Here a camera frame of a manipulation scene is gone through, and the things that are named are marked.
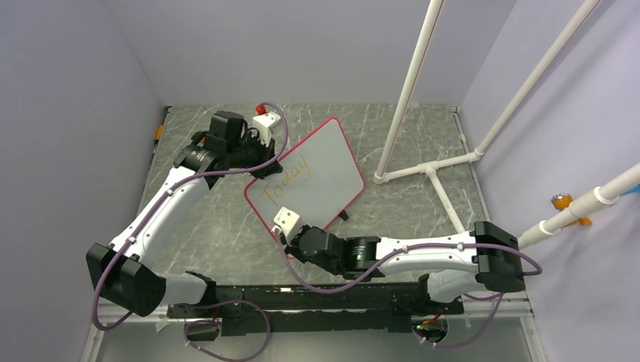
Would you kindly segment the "red-framed whiteboard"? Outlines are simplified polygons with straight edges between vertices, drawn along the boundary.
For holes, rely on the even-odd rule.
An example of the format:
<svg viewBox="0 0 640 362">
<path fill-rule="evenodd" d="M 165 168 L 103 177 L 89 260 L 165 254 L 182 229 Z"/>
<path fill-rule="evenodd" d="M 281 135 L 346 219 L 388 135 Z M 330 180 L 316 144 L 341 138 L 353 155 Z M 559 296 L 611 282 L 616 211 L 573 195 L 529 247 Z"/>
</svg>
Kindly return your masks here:
<svg viewBox="0 0 640 362">
<path fill-rule="evenodd" d="M 250 181 L 244 197 L 273 240 L 273 219 L 281 208 L 325 228 L 365 189 L 355 153 L 340 120 L 328 118 L 278 160 L 281 173 Z"/>
</svg>

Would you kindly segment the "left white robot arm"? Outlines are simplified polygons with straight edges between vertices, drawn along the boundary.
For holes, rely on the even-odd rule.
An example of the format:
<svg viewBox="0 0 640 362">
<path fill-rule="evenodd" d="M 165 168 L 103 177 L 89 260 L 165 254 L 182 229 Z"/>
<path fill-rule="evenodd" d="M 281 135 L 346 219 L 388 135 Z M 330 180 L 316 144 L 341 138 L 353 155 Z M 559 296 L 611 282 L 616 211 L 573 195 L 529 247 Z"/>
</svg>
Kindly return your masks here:
<svg viewBox="0 0 640 362">
<path fill-rule="evenodd" d="M 93 244 L 86 254 L 94 287 L 92 318 L 104 298 L 145 317 L 159 306 L 187 304 L 199 317 L 217 306 L 216 284 L 195 272 L 162 274 L 153 266 L 173 229 L 226 175 L 249 173 L 264 179 L 280 173 L 273 128 L 285 120 L 279 110 L 257 107 L 247 122 L 237 113 L 218 111 L 208 129 L 195 132 L 174 159 L 167 178 L 133 222 L 109 243 Z"/>
</svg>

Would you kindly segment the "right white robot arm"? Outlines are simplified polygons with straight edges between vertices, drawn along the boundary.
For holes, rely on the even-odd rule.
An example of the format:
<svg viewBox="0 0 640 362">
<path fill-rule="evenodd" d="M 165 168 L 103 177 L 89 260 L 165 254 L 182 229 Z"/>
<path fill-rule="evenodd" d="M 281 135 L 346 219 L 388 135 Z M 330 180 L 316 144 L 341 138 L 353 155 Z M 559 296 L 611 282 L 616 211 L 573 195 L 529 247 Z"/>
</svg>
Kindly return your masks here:
<svg viewBox="0 0 640 362">
<path fill-rule="evenodd" d="M 284 255 L 348 281 L 342 287 L 322 289 L 299 280 L 318 294 L 337 294 L 373 278 L 423 271 L 426 286 L 416 292 L 416 303 L 420 310 L 433 313 L 465 293 L 525 290 L 525 256 L 516 238 L 487 221 L 475 222 L 470 231 L 439 238 L 339 238 L 300 222 L 274 225 L 272 232 Z"/>
</svg>

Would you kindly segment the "orange tool at edge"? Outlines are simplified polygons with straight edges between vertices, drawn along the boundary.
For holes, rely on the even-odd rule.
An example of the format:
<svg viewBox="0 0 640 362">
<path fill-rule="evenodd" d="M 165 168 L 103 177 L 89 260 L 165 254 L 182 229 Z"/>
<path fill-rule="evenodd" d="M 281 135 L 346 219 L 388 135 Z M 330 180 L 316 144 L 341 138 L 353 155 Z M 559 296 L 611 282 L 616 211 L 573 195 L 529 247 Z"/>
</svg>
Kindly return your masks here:
<svg viewBox="0 0 640 362">
<path fill-rule="evenodd" d="M 162 124 L 160 124 L 155 132 L 155 137 L 154 137 L 154 146 L 156 146 L 159 142 L 159 140 L 162 138 L 162 132 L 163 132 L 164 126 Z"/>
</svg>

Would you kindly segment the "white PVC pipe right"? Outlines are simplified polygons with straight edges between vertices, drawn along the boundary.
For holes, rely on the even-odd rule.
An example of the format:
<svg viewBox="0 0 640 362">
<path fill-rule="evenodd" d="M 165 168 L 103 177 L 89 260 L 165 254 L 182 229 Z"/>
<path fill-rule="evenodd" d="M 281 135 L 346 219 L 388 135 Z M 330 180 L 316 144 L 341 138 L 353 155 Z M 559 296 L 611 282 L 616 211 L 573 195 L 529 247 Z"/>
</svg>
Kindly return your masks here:
<svg viewBox="0 0 640 362">
<path fill-rule="evenodd" d="M 539 244 L 558 234 L 564 225 L 576 218 L 588 217 L 592 213 L 614 206 L 620 196 L 639 184 L 639 163 L 616 176 L 603 186 L 597 186 L 572 201 L 567 210 L 560 211 L 550 219 L 542 220 L 530 227 L 519 238 L 520 250 Z"/>
</svg>

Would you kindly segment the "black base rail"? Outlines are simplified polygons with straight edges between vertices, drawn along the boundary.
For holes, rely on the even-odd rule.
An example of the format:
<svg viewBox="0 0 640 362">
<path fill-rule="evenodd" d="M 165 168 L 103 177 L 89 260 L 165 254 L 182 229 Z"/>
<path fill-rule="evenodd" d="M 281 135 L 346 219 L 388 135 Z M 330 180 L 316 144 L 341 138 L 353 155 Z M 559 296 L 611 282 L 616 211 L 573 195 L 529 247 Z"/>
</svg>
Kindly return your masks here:
<svg viewBox="0 0 640 362">
<path fill-rule="evenodd" d="M 171 306 L 171 319 L 221 322 L 222 336 L 249 333 L 385 330 L 407 333 L 420 317 L 461 315 L 463 302 L 429 299 L 426 283 L 363 283 L 337 294 L 314 293 L 300 285 L 219 286 L 220 307 L 208 310 Z"/>
</svg>

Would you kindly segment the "white PVC pipe frame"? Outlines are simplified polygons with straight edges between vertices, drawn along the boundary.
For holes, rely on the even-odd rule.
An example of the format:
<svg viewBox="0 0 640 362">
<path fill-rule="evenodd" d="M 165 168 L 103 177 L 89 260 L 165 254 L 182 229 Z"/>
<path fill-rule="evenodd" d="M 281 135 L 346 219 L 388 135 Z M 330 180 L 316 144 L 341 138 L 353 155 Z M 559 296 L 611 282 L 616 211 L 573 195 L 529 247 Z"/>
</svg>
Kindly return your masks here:
<svg viewBox="0 0 640 362">
<path fill-rule="evenodd" d="M 384 41 L 386 49 L 403 51 L 415 41 L 402 92 L 383 146 L 381 159 L 374 173 L 376 184 L 419 173 L 428 173 L 437 180 L 441 168 L 477 162 L 485 157 L 500 133 L 521 110 L 535 90 L 559 64 L 573 43 L 580 37 L 603 1 L 388 1 L 387 8 L 375 5 L 369 19 L 388 35 L 398 30 L 397 37 Z M 516 42 L 508 46 L 509 53 L 501 59 L 498 74 L 506 74 L 507 66 L 517 64 L 515 56 L 532 49 L 534 42 L 543 43 L 542 56 L 524 56 L 529 61 L 525 73 L 515 78 L 518 89 L 505 96 L 503 110 L 488 117 L 491 128 L 481 142 L 463 156 L 430 161 L 390 172 L 389 161 L 395 142 L 408 116 L 413 101 L 446 103 L 463 106 L 485 66 L 496 42 L 509 33 Z"/>
</svg>

